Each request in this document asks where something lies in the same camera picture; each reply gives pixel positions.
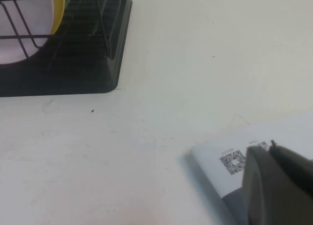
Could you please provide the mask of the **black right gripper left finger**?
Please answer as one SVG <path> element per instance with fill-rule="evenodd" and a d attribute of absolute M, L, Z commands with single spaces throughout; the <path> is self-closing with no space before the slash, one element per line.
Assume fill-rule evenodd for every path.
<path fill-rule="evenodd" d="M 313 196 L 290 180 L 261 147 L 249 147 L 243 191 L 250 225 L 311 225 Z"/>

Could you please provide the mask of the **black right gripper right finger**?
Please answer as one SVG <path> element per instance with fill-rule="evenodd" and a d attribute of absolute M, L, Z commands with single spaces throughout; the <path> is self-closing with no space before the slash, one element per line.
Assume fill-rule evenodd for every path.
<path fill-rule="evenodd" d="M 313 195 L 313 161 L 278 145 L 271 140 L 270 155 L 288 175 L 290 180 L 308 195 Z"/>

